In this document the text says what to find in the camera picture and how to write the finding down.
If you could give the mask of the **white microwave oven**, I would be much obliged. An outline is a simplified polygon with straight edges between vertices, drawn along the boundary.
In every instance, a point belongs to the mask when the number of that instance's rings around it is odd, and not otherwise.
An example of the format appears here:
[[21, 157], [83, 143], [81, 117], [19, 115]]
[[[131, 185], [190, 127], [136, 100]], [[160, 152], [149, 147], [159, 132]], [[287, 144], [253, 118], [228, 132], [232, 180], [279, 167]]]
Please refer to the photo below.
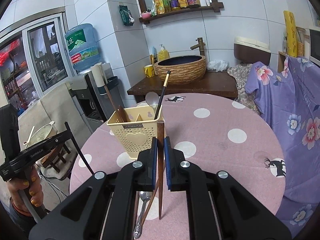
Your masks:
[[310, 27], [310, 60], [320, 66], [320, 27]]

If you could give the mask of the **yellow roll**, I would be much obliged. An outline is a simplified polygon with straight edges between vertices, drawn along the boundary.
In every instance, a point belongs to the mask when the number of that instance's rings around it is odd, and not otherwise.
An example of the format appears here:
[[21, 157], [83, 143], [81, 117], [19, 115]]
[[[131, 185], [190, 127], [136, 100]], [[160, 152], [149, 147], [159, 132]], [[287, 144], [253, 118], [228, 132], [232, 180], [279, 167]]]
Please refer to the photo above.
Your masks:
[[298, 55], [298, 44], [297, 44], [297, 33], [294, 14], [290, 11], [283, 11], [286, 33], [287, 33], [287, 54], [291, 57], [297, 57]]

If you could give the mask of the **yellow mug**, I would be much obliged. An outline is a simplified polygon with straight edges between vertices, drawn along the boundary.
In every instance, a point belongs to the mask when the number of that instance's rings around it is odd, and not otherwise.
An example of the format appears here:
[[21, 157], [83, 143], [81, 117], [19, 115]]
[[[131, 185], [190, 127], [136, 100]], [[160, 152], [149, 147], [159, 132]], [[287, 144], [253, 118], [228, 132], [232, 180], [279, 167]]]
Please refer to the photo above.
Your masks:
[[148, 77], [148, 78], [154, 77], [156, 74], [155, 74], [153, 64], [149, 64], [147, 66], [144, 66], [144, 73], [145, 73], [146, 77]]

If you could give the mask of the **purple floral cloth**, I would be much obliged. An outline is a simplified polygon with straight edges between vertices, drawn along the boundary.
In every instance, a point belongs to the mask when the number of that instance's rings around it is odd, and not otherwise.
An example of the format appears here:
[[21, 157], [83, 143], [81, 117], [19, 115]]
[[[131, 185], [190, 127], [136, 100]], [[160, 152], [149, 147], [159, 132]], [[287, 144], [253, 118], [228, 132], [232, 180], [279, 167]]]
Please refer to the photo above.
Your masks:
[[283, 151], [276, 176], [285, 191], [276, 216], [293, 237], [319, 239], [319, 66], [288, 56], [282, 72], [261, 62], [245, 85]]

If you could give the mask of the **brown wooden chopstick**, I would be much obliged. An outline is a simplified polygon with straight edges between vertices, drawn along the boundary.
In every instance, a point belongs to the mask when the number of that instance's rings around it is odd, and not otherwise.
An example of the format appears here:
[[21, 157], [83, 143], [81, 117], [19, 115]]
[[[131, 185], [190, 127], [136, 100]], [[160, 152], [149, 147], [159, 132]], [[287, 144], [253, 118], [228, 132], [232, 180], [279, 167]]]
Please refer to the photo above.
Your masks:
[[144, 215], [143, 215], [143, 217], [142, 217], [142, 225], [144, 224], [144, 222], [145, 222], [145, 220], [146, 220], [146, 218], [147, 218], [147, 216], [148, 216], [148, 213], [149, 213], [149, 211], [150, 211], [150, 209], [151, 209], [151, 206], [152, 206], [152, 204], [153, 204], [153, 200], [154, 200], [154, 198], [155, 198], [155, 196], [156, 196], [156, 193], [157, 193], [157, 191], [158, 191], [158, 187], [159, 187], [159, 181], [157, 180], [157, 181], [156, 181], [156, 185], [155, 185], [155, 190], [154, 190], [153, 193], [152, 193], [151, 199], [149, 200], [148, 205], [147, 205], [147, 207], [146, 207], [146, 210], [145, 210], [145, 212], [144, 212]]
[[116, 113], [117, 116], [118, 116], [118, 120], [121, 121], [121, 122], [123, 122], [124, 119], [123, 119], [123, 117], [121, 116], [120, 111], [117, 109], [116, 104], [114, 103], [114, 100], [113, 100], [113, 98], [112, 98], [112, 95], [111, 95], [110, 91], [108, 90], [107, 85], [104, 85], [104, 89], [106, 90], [107, 96], [108, 96], [108, 98], [109, 98], [109, 100], [110, 100], [110, 102], [111, 102], [111, 104], [112, 104], [112, 106], [113, 106], [113, 108], [114, 108], [115, 113]]
[[136, 227], [136, 222], [138, 218], [138, 207], [139, 207], [139, 192], [136, 192], [136, 198], [135, 198], [135, 206], [134, 206], [134, 211], [133, 211], [133, 222], [132, 222], [132, 237], [131, 239], [134, 239], [134, 232], [135, 232], [135, 227]]
[[158, 139], [158, 217], [162, 218], [163, 204], [163, 172], [164, 172], [164, 121], [157, 122]]

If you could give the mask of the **dark wooden counter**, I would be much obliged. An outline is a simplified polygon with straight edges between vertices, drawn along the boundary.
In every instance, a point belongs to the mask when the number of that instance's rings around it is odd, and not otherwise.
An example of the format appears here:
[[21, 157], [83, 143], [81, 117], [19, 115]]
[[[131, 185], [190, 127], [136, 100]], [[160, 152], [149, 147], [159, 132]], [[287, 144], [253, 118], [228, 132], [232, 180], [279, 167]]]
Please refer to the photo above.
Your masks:
[[[163, 81], [159, 77], [146, 77], [127, 90], [127, 94], [134, 96], [137, 102], [142, 102], [148, 92], [161, 94], [162, 86]], [[169, 84], [165, 93], [167, 95], [181, 93], [211, 94], [228, 99], [238, 97], [236, 81], [227, 72], [206, 72], [202, 79], [189, 84]]]

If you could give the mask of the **wooden spoon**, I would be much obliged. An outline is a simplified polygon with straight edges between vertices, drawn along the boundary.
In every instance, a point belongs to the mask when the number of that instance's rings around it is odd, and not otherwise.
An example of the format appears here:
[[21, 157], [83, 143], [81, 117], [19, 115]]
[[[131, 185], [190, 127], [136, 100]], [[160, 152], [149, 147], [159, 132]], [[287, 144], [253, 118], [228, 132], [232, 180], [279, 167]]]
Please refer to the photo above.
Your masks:
[[122, 119], [122, 122], [128, 122], [127, 114], [121, 105], [118, 106], [118, 112], [119, 112], [119, 115]]

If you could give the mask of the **small wooden stool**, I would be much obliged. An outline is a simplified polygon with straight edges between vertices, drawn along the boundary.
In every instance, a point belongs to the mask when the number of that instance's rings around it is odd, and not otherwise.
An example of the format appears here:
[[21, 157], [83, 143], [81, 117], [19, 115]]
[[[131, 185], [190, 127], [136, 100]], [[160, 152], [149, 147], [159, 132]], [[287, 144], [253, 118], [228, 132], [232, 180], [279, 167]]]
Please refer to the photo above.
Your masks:
[[72, 149], [67, 142], [58, 144], [40, 160], [40, 168], [46, 172], [65, 173], [72, 164]]

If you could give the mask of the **blue water jug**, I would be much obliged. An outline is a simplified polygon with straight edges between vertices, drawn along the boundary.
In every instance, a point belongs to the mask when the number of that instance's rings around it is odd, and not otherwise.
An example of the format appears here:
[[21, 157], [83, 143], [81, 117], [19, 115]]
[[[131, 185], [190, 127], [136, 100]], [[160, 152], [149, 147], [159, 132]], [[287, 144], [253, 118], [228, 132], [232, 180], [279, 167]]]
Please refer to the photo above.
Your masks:
[[77, 72], [91, 68], [100, 61], [99, 47], [93, 25], [85, 23], [69, 29], [65, 34], [69, 57]]

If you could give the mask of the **pink polka dot tablecloth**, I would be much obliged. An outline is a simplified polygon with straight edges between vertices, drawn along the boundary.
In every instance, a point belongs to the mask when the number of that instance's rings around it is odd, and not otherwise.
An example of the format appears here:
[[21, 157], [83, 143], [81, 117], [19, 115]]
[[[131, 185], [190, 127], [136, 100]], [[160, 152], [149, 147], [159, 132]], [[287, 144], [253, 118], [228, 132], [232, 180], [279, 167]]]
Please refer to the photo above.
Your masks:
[[[281, 160], [281, 146], [269, 125], [251, 109], [214, 95], [183, 93], [163, 99], [165, 132], [172, 148], [202, 170], [227, 171], [274, 215], [285, 190], [285, 177], [266, 168], [265, 159]], [[117, 172], [133, 160], [107, 124], [101, 125], [81, 149], [93, 171]], [[170, 192], [164, 174], [162, 218], [153, 201], [140, 239], [189, 239], [184, 192]]]

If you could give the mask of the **pink small bowl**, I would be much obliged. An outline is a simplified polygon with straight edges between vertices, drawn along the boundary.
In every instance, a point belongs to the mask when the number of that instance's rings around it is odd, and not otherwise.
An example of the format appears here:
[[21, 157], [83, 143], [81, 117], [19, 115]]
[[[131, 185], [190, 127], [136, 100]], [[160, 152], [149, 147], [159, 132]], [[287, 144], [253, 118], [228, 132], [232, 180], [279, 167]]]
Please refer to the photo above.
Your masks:
[[151, 17], [151, 12], [145, 11], [145, 12], [141, 13], [141, 18], [144, 20], [146, 20], [150, 17]]

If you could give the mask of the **steel spoon patterned handle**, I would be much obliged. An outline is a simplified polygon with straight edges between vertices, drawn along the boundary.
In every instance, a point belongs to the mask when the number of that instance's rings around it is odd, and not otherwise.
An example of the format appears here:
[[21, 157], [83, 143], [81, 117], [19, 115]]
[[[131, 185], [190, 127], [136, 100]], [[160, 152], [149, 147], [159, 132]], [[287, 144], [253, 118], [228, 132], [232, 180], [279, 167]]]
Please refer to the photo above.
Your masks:
[[142, 226], [142, 219], [143, 219], [143, 215], [146, 210], [146, 205], [152, 197], [152, 192], [140, 191], [139, 197], [140, 197], [143, 204], [142, 204], [142, 208], [140, 210], [140, 214], [139, 214], [137, 222], [136, 222], [135, 229], [133, 231], [133, 239], [139, 239], [139, 237], [142, 234], [142, 227], [143, 227]]

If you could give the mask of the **grey metal spoon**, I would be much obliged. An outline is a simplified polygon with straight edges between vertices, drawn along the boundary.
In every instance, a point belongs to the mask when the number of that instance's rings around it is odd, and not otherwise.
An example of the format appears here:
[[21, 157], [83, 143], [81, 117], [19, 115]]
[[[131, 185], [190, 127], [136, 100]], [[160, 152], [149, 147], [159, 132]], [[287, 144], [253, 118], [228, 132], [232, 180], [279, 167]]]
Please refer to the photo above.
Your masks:
[[155, 92], [148, 92], [145, 96], [146, 103], [156, 112], [159, 102], [159, 95]]

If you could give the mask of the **white crumpled plastic bag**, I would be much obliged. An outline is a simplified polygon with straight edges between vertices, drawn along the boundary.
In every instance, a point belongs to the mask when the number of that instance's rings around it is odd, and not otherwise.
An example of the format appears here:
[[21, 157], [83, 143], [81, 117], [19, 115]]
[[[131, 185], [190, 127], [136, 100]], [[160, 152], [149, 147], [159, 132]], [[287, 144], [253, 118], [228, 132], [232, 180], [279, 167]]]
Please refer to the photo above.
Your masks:
[[229, 62], [224, 60], [213, 60], [207, 64], [207, 70], [212, 72], [223, 72], [229, 67]]

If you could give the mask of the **window with metal frame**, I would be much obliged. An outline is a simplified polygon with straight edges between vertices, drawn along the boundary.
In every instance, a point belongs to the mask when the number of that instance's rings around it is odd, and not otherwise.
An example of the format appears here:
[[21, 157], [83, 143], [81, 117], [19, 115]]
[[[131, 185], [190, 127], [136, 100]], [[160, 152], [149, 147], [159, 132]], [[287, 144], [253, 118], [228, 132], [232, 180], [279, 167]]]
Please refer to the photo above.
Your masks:
[[65, 34], [63, 7], [42, 11], [1, 31], [1, 89], [4, 101], [22, 114], [75, 75]]

